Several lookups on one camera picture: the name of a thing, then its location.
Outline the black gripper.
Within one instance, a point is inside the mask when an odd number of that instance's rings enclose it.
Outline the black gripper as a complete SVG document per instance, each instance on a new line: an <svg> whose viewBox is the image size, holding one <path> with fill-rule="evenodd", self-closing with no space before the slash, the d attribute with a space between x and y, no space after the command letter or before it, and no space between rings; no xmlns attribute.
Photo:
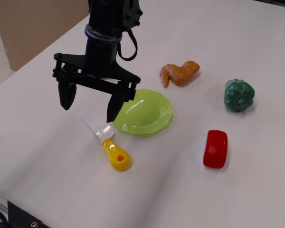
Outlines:
<svg viewBox="0 0 285 228"><path fill-rule="evenodd" d="M121 54L121 38L88 38L84 55L56 53L53 77L58 81L60 105L68 110L76 95L76 86L111 94L107 108L107 123L118 116L123 103L133 100L140 78L123 69L116 61ZM79 70L95 75L84 77Z"/></svg>

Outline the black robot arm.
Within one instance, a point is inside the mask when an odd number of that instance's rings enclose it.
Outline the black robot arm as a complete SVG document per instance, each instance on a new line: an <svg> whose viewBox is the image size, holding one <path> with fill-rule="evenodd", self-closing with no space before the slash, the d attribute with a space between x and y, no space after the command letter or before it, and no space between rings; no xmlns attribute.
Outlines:
<svg viewBox="0 0 285 228"><path fill-rule="evenodd" d="M121 40L129 34L135 47L137 41L132 28L140 25L143 14L137 0L90 0L89 22L85 27L87 45L84 55L56 53L53 77L58 81L61 106L68 110L81 85L111 95L107 108L107 122L113 122L123 104L133 100L136 85L141 79L118 65Z"/></svg>

